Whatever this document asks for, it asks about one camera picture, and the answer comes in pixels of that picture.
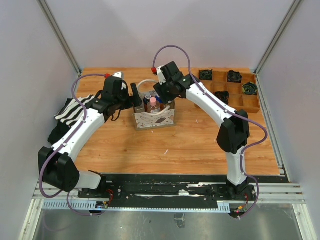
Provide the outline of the dark blue pump bottle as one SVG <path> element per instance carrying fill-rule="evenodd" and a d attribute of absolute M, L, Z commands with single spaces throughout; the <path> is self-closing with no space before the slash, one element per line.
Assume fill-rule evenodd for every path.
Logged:
<path fill-rule="evenodd" d="M 145 97 L 143 98 L 143 103 L 145 106 L 148 105 L 148 103 L 150 102 L 152 96 L 149 94 L 149 95 L 145 95 Z"/>

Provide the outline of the clear bottle pink cap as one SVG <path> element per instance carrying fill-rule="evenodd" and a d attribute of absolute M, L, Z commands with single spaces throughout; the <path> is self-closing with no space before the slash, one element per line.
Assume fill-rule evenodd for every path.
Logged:
<path fill-rule="evenodd" d="M 156 114 L 161 111 L 161 106 L 155 97 L 151 97 L 147 104 L 147 113 Z"/>

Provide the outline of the black white striped cloth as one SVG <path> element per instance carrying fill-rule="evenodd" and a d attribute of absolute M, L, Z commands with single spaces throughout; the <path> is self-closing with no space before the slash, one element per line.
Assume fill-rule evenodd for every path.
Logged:
<path fill-rule="evenodd" d="M 68 98 L 62 109 L 54 116 L 56 127 L 51 131 L 47 141 L 54 145 L 76 124 L 84 114 L 84 109 L 74 98 Z"/>

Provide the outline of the clear bottle dark cap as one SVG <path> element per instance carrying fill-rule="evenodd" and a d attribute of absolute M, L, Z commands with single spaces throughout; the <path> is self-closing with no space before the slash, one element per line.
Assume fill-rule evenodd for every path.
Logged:
<path fill-rule="evenodd" d="M 144 104 L 135 107 L 135 108 L 134 108 L 134 112 L 135 112 L 136 114 L 142 114 L 143 112 L 145 112 L 145 106 L 144 106 Z"/>

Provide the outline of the clear bottle white cap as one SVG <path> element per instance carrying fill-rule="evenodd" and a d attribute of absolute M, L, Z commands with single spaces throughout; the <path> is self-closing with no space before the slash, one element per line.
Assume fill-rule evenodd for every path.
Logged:
<path fill-rule="evenodd" d="M 161 103 L 160 108 L 161 110 L 164 110 L 166 107 L 171 106 L 172 101 L 168 101 L 167 103 Z"/>

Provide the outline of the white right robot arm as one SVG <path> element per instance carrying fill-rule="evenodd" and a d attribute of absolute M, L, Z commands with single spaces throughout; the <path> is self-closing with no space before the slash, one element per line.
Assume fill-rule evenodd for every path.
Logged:
<path fill-rule="evenodd" d="M 248 186 L 244 174 L 244 150 L 250 136 L 248 117 L 244 110 L 235 110 L 212 94 L 192 73 L 184 76 L 175 62 L 152 67 L 159 83 L 154 85 L 156 93 L 164 104 L 176 98 L 187 99 L 218 125 L 217 144 L 225 152 L 227 160 L 226 193 L 232 200 L 240 199 Z"/>

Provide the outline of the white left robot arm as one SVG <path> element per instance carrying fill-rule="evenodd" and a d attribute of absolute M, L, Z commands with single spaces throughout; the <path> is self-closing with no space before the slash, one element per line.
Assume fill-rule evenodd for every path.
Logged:
<path fill-rule="evenodd" d="M 107 185 L 100 173 L 79 171 L 75 165 L 77 157 L 92 137 L 108 120 L 116 121 L 115 114 L 142 104 L 137 86 L 128 86 L 124 73 L 104 75 L 101 92 L 88 104 L 81 103 L 84 113 L 76 124 L 51 147 L 42 147 L 38 152 L 39 189 L 48 198 L 43 183 L 69 193 L 74 189 L 89 189 L 96 198 L 107 193 Z"/>

